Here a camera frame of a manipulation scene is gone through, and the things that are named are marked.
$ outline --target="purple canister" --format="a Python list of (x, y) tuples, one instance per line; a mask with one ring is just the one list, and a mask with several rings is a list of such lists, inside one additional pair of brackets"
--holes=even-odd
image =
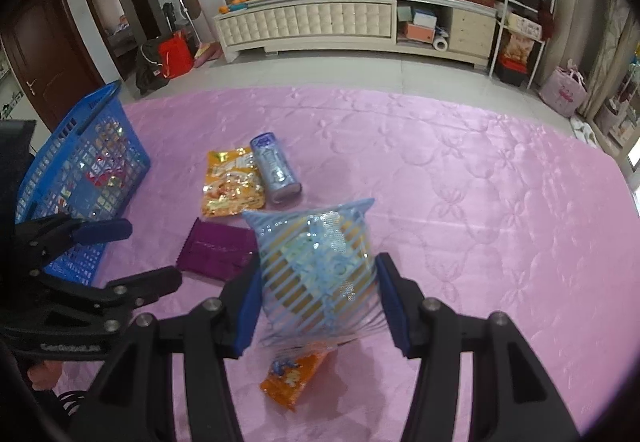
[(272, 132), (254, 137), (250, 144), (267, 188), (267, 195), (273, 203), (282, 202), (302, 191), (302, 184), (291, 171), (280, 144)]

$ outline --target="basket handle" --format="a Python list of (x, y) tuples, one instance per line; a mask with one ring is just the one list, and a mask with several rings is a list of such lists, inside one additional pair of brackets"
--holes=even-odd
[(95, 106), (94, 110), (89, 114), (89, 117), (84, 120), (84, 123), (76, 128), (77, 135), (82, 135), (84, 131), (89, 127), (91, 122), (96, 118), (96, 116), (100, 112), (102, 112), (105, 106), (107, 106), (111, 102), (111, 100), (120, 92), (122, 82), (118, 79), (110, 83), (110, 85), (112, 85), (110, 92), (100, 100), (100, 102)]

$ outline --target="dark brown door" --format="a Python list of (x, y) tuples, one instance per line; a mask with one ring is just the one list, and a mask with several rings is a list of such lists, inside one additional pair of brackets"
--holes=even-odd
[(104, 85), (66, 0), (21, 0), (1, 32), (22, 89), (49, 130)]

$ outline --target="orange snack wrapper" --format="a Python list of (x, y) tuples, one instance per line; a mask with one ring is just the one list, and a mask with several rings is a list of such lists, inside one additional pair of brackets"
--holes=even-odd
[(260, 389), (278, 404), (296, 411), (296, 402), (306, 384), (316, 374), (329, 352), (321, 352), (298, 359), (279, 359), (271, 363), (269, 375)]
[(248, 146), (232, 151), (210, 151), (204, 180), (202, 216), (237, 215), (264, 206), (264, 184)]

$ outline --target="pink quilted bedspread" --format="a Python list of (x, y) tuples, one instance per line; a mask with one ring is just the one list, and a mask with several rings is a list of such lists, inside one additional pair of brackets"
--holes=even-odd
[[(614, 161), (537, 123), (427, 98), (324, 87), (221, 90), (126, 108), (152, 168), (95, 284), (171, 265), (200, 210), (206, 152), (273, 131), (303, 182), (300, 209), (375, 197), (372, 245), (425, 295), (460, 313), (510, 314), (584, 430), (625, 377), (640, 340), (640, 221)], [(231, 223), (242, 223), (235, 218)], [(220, 286), (186, 276), (148, 307), (185, 313)], [(388, 332), (343, 346), (296, 413), (258, 389), (270, 355), (259, 332), (226, 364), (245, 440), (399, 441), (418, 361)], [(178, 439), (188, 440), (180, 358)], [(463, 380), (455, 440), (466, 440)], [(96, 363), (67, 363), (58, 391), (85, 388)]]

